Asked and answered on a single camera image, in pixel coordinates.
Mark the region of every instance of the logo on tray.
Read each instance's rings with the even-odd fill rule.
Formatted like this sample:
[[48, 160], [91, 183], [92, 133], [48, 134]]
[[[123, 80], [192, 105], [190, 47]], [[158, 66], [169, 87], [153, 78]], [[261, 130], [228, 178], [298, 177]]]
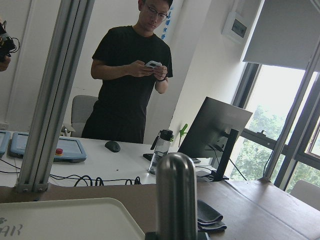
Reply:
[[0, 239], [2, 237], [20, 236], [22, 224], [10, 225], [5, 217], [0, 217]]

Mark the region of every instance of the computer mouse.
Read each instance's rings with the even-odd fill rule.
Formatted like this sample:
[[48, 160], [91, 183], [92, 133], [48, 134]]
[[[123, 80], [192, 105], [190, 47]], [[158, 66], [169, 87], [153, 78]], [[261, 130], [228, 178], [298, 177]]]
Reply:
[[111, 152], [117, 153], [120, 151], [120, 145], [116, 141], [107, 141], [104, 145]]

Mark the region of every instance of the metal cylinder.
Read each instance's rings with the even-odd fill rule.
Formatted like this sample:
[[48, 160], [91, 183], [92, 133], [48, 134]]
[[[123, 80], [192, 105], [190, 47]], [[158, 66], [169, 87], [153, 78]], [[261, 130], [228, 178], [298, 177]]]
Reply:
[[156, 173], [158, 240], [196, 240], [197, 186], [195, 166], [185, 154], [161, 158]]

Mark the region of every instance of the keyboard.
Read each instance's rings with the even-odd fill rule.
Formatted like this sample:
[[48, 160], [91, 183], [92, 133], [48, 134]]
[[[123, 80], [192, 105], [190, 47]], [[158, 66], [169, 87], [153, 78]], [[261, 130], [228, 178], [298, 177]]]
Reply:
[[[143, 157], [151, 162], [151, 159], [152, 159], [153, 155], [154, 155], [153, 153], [144, 153]], [[191, 158], [191, 159], [192, 159], [194, 164], [201, 163], [201, 160], [199, 160], [198, 158]]]

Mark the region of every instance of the clear plastic bottle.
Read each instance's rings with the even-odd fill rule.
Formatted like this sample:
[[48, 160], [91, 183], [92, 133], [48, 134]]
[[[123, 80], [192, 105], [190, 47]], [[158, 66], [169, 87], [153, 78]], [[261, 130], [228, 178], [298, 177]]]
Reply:
[[160, 159], [168, 154], [171, 142], [174, 138], [173, 132], [171, 130], [161, 130], [156, 136], [151, 150], [154, 149], [154, 153], [151, 159], [150, 167], [148, 169], [149, 173], [156, 174], [157, 164]]

